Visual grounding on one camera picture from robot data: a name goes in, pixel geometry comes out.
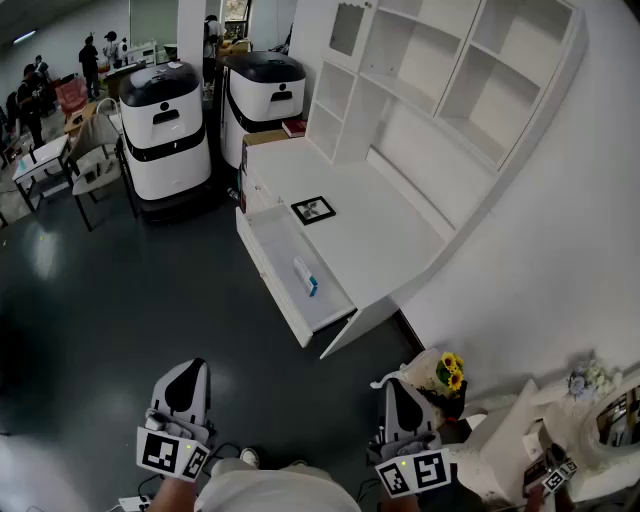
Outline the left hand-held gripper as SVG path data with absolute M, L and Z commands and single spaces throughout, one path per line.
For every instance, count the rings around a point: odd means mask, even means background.
M 194 482 L 210 449 L 201 426 L 210 408 L 210 370 L 203 359 L 181 363 L 155 384 L 145 423 L 137 428 L 136 464 L 164 476 Z M 191 423 L 163 414 L 183 413 Z

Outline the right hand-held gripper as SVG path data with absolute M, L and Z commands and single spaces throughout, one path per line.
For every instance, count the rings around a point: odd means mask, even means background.
M 386 443 L 371 441 L 373 465 L 391 498 L 418 495 L 451 483 L 451 457 L 434 430 L 430 402 L 413 386 L 389 379 L 383 391 Z

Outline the white and blue small box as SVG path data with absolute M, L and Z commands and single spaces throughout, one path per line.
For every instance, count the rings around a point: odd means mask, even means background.
M 314 297 L 318 290 L 318 282 L 301 257 L 293 260 L 294 272 L 305 289 L 308 297 Z

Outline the white drawer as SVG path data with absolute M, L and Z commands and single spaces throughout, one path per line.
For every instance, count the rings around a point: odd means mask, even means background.
M 284 205 L 243 213 L 236 210 L 237 232 L 257 271 L 298 343 L 305 347 L 315 333 L 355 311 L 355 306 L 322 259 L 297 220 Z M 318 282 L 308 297 L 294 272 L 302 258 Z

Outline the person's beige trousers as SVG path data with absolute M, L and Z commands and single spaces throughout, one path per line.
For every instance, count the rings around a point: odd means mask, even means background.
M 218 461 L 211 470 L 210 479 L 221 477 L 234 471 L 258 471 L 266 473 L 266 470 L 258 469 L 250 464 L 238 459 L 238 458 L 225 458 Z M 281 472 L 286 471 L 290 473 L 302 474 L 307 476 L 313 476 L 321 478 L 327 481 L 332 481 L 331 475 L 319 468 L 304 465 L 302 463 L 296 463 L 280 469 Z

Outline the white vanity table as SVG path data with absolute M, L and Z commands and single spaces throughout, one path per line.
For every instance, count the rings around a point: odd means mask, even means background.
M 542 389 L 529 380 L 518 395 L 469 403 L 467 415 L 485 417 L 465 442 L 449 447 L 460 483 L 487 502 L 524 504 L 524 472 L 532 463 L 524 437 L 541 420 L 551 440 L 577 463 L 578 473 L 569 482 L 574 500 L 591 500 L 632 486 L 640 479 L 640 443 L 611 447 L 600 443 L 597 435 L 597 417 L 624 392 L 640 385 L 640 367 L 619 383 L 594 402 L 569 398 L 565 380 Z

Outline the person's white shirt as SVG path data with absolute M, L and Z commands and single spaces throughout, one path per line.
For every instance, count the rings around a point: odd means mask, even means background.
M 213 476 L 194 512 L 361 512 L 331 479 L 286 470 L 234 470 Z

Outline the pale blue flower bouquet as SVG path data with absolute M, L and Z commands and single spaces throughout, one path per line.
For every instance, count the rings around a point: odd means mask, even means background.
M 622 372 L 608 368 L 595 356 L 579 362 L 568 377 L 568 395 L 577 401 L 596 401 L 617 390 Z

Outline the white framed mirror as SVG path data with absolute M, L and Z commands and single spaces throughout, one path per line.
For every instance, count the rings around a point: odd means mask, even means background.
M 580 447 L 591 464 L 640 456 L 640 366 L 588 413 L 581 427 Z

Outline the white black wheeled robot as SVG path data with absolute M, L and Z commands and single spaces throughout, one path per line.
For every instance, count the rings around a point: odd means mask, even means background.
M 221 153 L 239 169 L 243 138 L 277 130 L 303 112 L 306 71 L 295 59 L 271 51 L 228 55 L 223 65 Z
M 212 164 L 197 70 L 181 61 L 120 82 L 127 172 L 143 218 L 162 222 L 204 202 Z

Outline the chair with beige cushion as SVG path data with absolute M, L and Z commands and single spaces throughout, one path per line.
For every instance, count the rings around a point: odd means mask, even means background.
M 71 193 L 89 232 L 92 226 L 81 198 L 97 202 L 95 193 L 122 176 L 121 135 L 110 118 L 96 113 L 83 123 L 64 169 L 71 178 Z

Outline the white shelf hutch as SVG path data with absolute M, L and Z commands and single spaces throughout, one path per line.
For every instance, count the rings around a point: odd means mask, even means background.
M 368 161 L 444 239 L 528 160 L 588 33 L 568 0 L 319 0 L 332 27 L 308 138 Z

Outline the brown cardboard box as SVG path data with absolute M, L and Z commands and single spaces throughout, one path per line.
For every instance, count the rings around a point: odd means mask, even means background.
M 251 146 L 288 140 L 283 129 L 246 134 L 242 143 L 242 160 L 239 168 L 240 208 L 243 213 L 251 213 L 274 207 L 278 201 L 263 185 L 262 179 L 247 167 L 247 150 Z

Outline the small white table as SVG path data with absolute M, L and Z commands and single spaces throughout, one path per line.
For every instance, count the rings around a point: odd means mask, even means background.
M 36 150 L 30 149 L 19 160 L 12 180 L 31 213 L 42 200 L 71 184 L 68 172 L 63 170 L 69 150 L 69 135 L 65 134 Z

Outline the small wooden table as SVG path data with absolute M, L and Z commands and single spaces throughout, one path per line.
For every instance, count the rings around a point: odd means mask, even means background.
M 71 114 L 65 122 L 64 133 L 69 137 L 76 137 L 83 124 L 95 114 L 96 110 L 97 104 L 92 102 L 85 105 L 82 110 Z

